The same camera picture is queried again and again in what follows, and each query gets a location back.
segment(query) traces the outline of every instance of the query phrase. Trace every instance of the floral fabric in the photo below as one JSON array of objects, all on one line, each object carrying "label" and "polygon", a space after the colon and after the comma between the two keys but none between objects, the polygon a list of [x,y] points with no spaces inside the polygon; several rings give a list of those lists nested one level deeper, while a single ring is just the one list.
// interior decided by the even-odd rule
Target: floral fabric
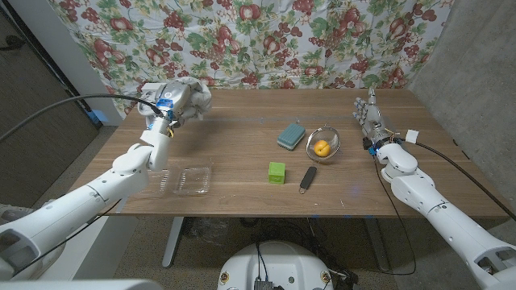
[{"label": "floral fabric", "polygon": [[[403,88],[453,0],[48,0],[110,93],[191,76],[216,89]],[[114,101],[121,115],[131,103]]]}]

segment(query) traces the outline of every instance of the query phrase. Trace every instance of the black cable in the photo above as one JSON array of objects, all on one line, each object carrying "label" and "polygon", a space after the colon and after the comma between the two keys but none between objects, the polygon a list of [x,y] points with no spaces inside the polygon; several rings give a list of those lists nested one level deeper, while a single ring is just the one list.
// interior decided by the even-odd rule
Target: black cable
[{"label": "black cable", "polygon": [[261,281],[261,275],[260,275],[260,251],[258,250],[258,242],[256,242],[256,255],[258,256],[258,280]]},{"label": "black cable", "polygon": [[372,161],[374,163],[374,167],[377,169],[377,176],[378,176],[378,180],[380,181],[381,187],[384,188],[385,194],[389,198],[390,203],[393,205],[394,211],[396,212],[397,219],[402,224],[403,231],[405,232],[406,241],[409,243],[410,252],[412,253],[412,260],[414,261],[414,269],[411,272],[408,272],[408,273],[389,273],[389,272],[386,272],[386,271],[374,271],[374,270],[367,270],[367,269],[366,269],[366,271],[372,271],[372,272],[376,272],[376,273],[382,273],[382,274],[393,275],[393,276],[412,275],[412,274],[414,274],[416,272],[416,265],[417,264],[416,264],[416,255],[414,253],[414,249],[412,248],[412,243],[410,243],[409,234],[407,233],[407,230],[405,228],[405,223],[403,222],[402,218],[400,217],[399,212],[397,211],[396,205],[394,205],[393,198],[390,196],[389,192],[387,191],[387,188],[385,188],[384,183],[381,181],[380,173],[378,172],[378,165],[377,165],[377,162],[375,161],[374,157],[372,158]]},{"label": "black cable", "polygon": [[267,267],[265,266],[265,262],[264,262],[264,257],[261,256],[261,253],[260,253],[260,245],[258,242],[256,242],[256,250],[258,251],[258,255],[260,256],[260,259],[261,259],[261,262],[264,264],[264,269],[265,269],[265,282],[268,281],[268,274],[267,274]]},{"label": "black cable", "polygon": [[[404,138],[396,138],[396,139],[405,141]],[[503,209],[503,211],[505,211],[512,219],[514,219],[516,221],[516,215],[514,215],[514,213],[511,212],[510,209],[507,209],[507,207],[504,204],[502,204],[500,200],[498,200],[487,188],[485,188],[484,185],[482,185],[473,176],[471,176],[468,172],[466,172],[459,164],[455,163],[453,160],[449,159],[446,155],[435,150],[432,147],[428,147],[427,145],[419,143],[419,142],[416,142],[415,144],[420,147],[423,147],[429,151],[434,152],[435,154],[439,155],[441,158],[443,158],[444,160],[449,162],[451,165],[453,165],[455,168],[459,169],[459,171],[462,172],[462,174],[464,174],[467,178],[469,178],[476,186],[478,186],[479,189],[482,189],[482,191],[485,194],[487,194],[487,196],[489,198],[491,198],[501,209]]]},{"label": "black cable", "polygon": [[62,101],[57,101],[53,104],[51,104],[50,106],[46,106],[44,107],[43,109],[35,112],[34,114],[32,114],[31,116],[25,118],[23,121],[21,121],[20,123],[18,123],[18,125],[14,126],[12,129],[10,129],[9,131],[7,131],[4,135],[2,135],[2,137],[0,137],[0,143],[5,141],[7,138],[9,138],[9,136],[13,135],[16,131],[18,131],[19,129],[21,129],[23,126],[27,125],[30,121],[32,121],[33,119],[39,117],[41,114],[45,113],[46,111],[48,110],[51,110],[57,106],[61,106],[61,105],[64,105],[66,103],[69,103],[69,102],[74,102],[74,101],[79,101],[79,100],[84,100],[84,99],[87,99],[87,98],[93,98],[93,97],[106,97],[106,98],[121,98],[121,99],[124,99],[124,100],[130,100],[130,101],[135,101],[135,102],[140,102],[142,104],[145,104],[149,107],[151,107],[151,109],[154,111],[154,113],[156,113],[157,115],[159,116],[162,116],[163,114],[161,113],[160,109],[158,109],[155,105],[151,104],[150,102],[148,101],[144,101],[144,100],[140,100],[138,99],[137,97],[128,97],[128,96],[122,96],[122,95],[109,95],[109,94],[89,94],[89,95],[82,95],[82,96],[77,96],[77,97],[69,97],[67,99],[64,99]]},{"label": "black cable", "polygon": [[101,215],[97,216],[91,223],[87,224],[86,226],[84,226],[82,229],[80,229],[78,232],[76,232],[75,234],[72,234],[71,236],[69,236],[68,238],[66,238],[63,242],[60,242],[57,244],[57,246],[53,247],[52,249],[46,251],[44,254],[42,254],[41,256],[39,256],[38,258],[36,259],[33,259],[29,264],[27,264],[26,266],[23,266],[21,269],[17,270],[16,273],[13,275],[13,276],[16,276],[18,275],[21,271],[27,269],[28,267],[30,267],[32,264],[38,262],[39,260],[41,260],[44,256],[48,255],[49,253],[51,253],[52,251],[54,251],[55,249],[57,249],[58,247],[60,247],[61,245],[63,245],[65,242],[71,240],[72,238],[74,238],[75,236],[77,236],[78,234],[80,234],[83,230],[86,230],[89,226],[93,225],[94,222],[98,221],[99,218],[102,218],[103,216],[106,215],[106,213],[109,213],[110,210],[112,210],[121,200],[117,201],[114,203],[114,205],[112,205],[107,211],[105,211],[104,213],[102,213]]}]

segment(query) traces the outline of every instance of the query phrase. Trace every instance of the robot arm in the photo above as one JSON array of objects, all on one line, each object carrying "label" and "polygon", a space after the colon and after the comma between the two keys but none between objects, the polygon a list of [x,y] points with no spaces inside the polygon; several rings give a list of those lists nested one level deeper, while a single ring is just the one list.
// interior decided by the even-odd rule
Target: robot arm
[{"label": "robot arm", "polygon": [[424,216],[466,263],[482,289],[510,289],[516,284],[516,246],[498,240],[460,211],[436,189],[418,161],[390,137],[376,106],[374,90],[369,103],[357,99],[353,113],[365,134],[364,149],[381,164],[381,175],[394,196]]},{"label": "robot arm", "polygon": [[145,189],[148,169],[158,172],[167,164],[173,128],[211,108],[208,88],[195,79],[160,84],[158,89],[153,85],[148,84],[143,90],[163,116],[152,111],[147,115],[148,129],[141,139],[148,145],[131,146],[110,170],[95,180],[26,217],[0,226],[0,280],[27,278],[38,266],[35,263],[23,269],[31,261],[50,251],[108,205]]}]

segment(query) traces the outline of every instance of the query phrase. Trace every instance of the green cube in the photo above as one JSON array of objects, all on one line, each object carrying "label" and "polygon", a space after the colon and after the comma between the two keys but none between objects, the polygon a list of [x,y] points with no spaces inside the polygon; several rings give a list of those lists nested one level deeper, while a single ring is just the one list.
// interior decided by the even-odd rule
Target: green cube
[{"label": "green cube", "polygon": [[278,162],[268,164],[268,182],[272,184],[285,183],[285,164]]}]

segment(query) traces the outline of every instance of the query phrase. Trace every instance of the blue sponge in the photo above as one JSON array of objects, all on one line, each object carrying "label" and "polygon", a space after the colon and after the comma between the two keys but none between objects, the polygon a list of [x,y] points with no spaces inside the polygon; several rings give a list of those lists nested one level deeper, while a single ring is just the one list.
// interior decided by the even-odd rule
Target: blue sponge
[{"label": "blue sponge", "polygon": [[281,147],[293,150],[305,136],[305,128],[298,124],[290,124],[278,137],[277,143]]}]

